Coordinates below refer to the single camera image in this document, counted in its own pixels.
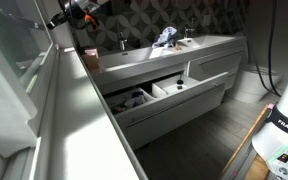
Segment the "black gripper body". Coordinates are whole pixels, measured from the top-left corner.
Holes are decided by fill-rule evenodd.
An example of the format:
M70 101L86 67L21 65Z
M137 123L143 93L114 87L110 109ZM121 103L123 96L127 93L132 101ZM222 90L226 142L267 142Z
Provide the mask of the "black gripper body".
M98 22L91 15L99 8L96 0L57 0L60 12L55 14L47 24L49 30L68 22L74 29L82 30L91 25L97 29Z

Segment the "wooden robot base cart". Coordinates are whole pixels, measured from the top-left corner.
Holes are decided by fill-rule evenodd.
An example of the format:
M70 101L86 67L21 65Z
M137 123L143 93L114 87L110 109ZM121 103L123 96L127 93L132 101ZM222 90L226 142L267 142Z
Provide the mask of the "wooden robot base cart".
M224 169L219 180L274 180L275 175L268 169L265 161L252 146L252 137L265 124L266 117L274 107L266 105L260 112L249 131L237 147Z

